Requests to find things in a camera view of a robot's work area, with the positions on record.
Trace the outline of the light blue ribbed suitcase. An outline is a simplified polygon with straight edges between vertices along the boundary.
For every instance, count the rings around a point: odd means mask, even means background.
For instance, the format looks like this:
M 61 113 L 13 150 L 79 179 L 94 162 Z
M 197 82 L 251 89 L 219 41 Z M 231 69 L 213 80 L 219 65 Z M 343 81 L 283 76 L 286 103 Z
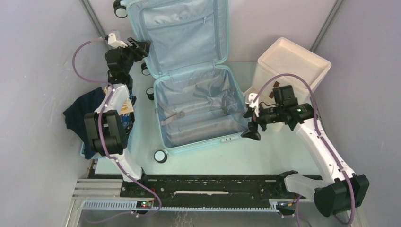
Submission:
M 155 79 L 160 138 L 171 155 L 218 146 L 240 137 L 244 95 L 225 65 L 226 0 L 123 0 L 138 41 L 150 42 L 147 69 Z

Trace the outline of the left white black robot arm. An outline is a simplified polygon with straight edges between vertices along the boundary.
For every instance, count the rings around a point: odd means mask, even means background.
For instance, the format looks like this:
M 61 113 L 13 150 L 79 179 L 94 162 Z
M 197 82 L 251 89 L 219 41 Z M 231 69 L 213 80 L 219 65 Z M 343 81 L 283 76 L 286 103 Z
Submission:
M 99 155 L 111 160 L 120 170 L 123 179 L 133 182 L 131 191 L 138 197 L 149 192 L 149 183 L 142 180 L 143 169 L 132 159 L 128 151 L 130 130 L 123 124 L 125 110 L 131 121 L 134 121 L 132 101 L 133 80 L 130 70 L 135 62 L 141 61 L 149 54 L 149 41 L 136 41 L 128 38 L 127 43 L 107 39 L 112 49 L 105 53 L 108 66 L 106 95 L 99 107 L 84 116 L 87 133 L 86 144 Z

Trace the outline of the dark navy garment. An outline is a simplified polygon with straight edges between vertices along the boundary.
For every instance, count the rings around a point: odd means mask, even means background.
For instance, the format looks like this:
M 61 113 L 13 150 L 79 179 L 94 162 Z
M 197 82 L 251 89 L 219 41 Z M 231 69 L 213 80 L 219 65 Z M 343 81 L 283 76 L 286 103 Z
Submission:
M 90 147 L 84 117 L 87 113 L 93 113 L 104 98 L 105 94 L 103 89 L 98 87 L 78 97 L 74 103 L 63 112 L 67 129 L 77 134 L 84 143 L 85 159 L 91 159 L 96 152 Z

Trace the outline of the cream plastic drawer cabinet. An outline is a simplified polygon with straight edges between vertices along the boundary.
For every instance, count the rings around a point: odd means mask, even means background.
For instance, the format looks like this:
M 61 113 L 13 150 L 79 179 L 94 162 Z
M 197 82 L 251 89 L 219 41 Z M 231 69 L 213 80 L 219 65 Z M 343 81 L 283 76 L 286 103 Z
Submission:
M 284 38 L 278 38 L 257 61 L 253 81 L 245 96 L 258 93 L 274 76 L 294 74 L 301 77 L 315 91 L 331 68 L 331 62 Z M 273 88 L 291 85 L 299 104 L 311 103 L 310 93 L 300 80 L 284 76 L 272 81 L 259 97 L 260 102 L 275 103 Z

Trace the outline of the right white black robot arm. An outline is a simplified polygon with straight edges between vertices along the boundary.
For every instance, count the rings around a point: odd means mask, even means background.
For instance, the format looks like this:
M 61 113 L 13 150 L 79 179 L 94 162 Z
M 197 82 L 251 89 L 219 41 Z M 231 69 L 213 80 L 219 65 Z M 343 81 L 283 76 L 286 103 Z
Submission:
M 312 105 L 299 104 L 291 85 L 277 87 L 273 93 L 275 103 L 267 107 L 263 107 L 257 93 L 245 96 L 244 118 L 250 121 L 241 137 L 260 140 L 258 128 L 265 131 L 267 124 L 283 123 L 305 144 L 321 176 L 315 180 L 297 171 L 281 173 L 281 181 L 275 184 L 276 194 L 286 198 L 295 193 L 311 199 L 325 217 L 360 207 L 370 185 L 368 178 L 357 175 L 340 157 L 314 117 Z

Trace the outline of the yellow white striped garment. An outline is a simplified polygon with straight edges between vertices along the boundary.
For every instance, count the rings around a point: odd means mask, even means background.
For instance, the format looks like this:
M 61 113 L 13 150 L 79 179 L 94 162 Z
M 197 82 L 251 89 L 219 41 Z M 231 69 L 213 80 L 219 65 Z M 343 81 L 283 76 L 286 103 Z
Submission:
M 122 105 L 119 115 L 130 114 L 133 112 L 134 112 L 134 108 L 133 108 L 132 101 L 129 98 L 127 98 Z

